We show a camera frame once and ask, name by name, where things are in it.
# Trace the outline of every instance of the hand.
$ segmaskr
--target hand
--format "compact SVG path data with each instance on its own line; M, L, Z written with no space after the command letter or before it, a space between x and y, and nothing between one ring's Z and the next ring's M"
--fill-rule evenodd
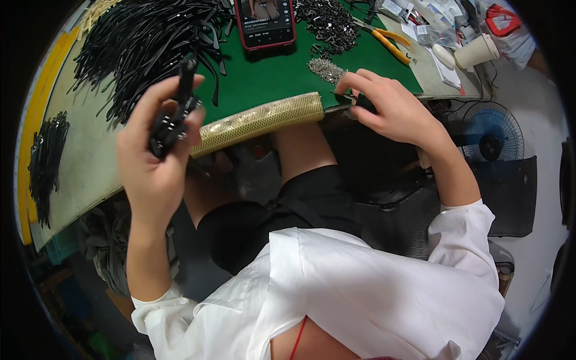
M359 69L355 74L346 73L335 92L342 94L348 88L355 96L362 92L374 104L378 115L358 106L350 112L380 135L424 151L433 151L446 139L452 143L442 124L397 80Z
M203 81L204 76L194 75L194 88ZM180 206L190 150L201 142L204 108L188 115L184 121L188 126L187 136L176 141L165 159L156 158L148 150L150 127L161 108L168 114L176 109L176 102L169 99L176 95L178 84L179 78L172 77L148 88L116 140L118 167L132 210L132 224L136 222L151 233L166 231Z

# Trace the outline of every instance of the red phone case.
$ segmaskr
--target red phone case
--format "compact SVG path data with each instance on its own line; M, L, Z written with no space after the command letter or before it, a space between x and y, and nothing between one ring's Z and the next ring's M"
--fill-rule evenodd
M246 43L244 42L244 29L242 27L242 22L240 20L241 13L240 13L240 10L238 8L240 5L240 2L241 2L240 0L234 0L234 8L236 8L236 25L238 26L238 31L240 32L240 41L242 42L243 48L245 48L246 50L264 49L267 47L288 45L288 44L291 44L291 43L296 41L296 24L294 23L294 9L292 8L292 0L288 0L288 3L290 4L290 19L292 20L292 33L294 34L294 38L290 41L283 41L281 43L247 47Z

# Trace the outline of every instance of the red string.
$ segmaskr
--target red string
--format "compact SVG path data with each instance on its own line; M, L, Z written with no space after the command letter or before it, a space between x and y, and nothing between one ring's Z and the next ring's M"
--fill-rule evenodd
M304 330L304 324L306 324L306 319L308 316L304 317L304 321L302 322L302 327L300 328L300 332L298 333L298 337L296 338L296 343L294 344L294 349L292 349L292 354L290 354L290 360L294 357L294 353L296 352L296 347L298 346L298 342L300 341L300 336L302 336L302 330Z

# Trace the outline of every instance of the black shorts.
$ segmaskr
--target black shorts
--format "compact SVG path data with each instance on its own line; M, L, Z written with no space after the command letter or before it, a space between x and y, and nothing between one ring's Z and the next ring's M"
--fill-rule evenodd
M352 197L337 165L290 179L266 206L240 201L217 207L200 220L198 236L210 244L214 262L236 275L268 243L269 232L293 227L340 230L360 237Z

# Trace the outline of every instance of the white shirt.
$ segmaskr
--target white shirt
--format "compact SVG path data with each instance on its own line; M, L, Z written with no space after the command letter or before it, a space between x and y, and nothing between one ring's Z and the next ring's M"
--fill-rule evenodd
M504 308L494 215L481 200L441 210L426 262L335 230L284 229L203 302L174 283L132 299L132 320L157 359L270 359L270 340L305 315L362 358L476 359Z

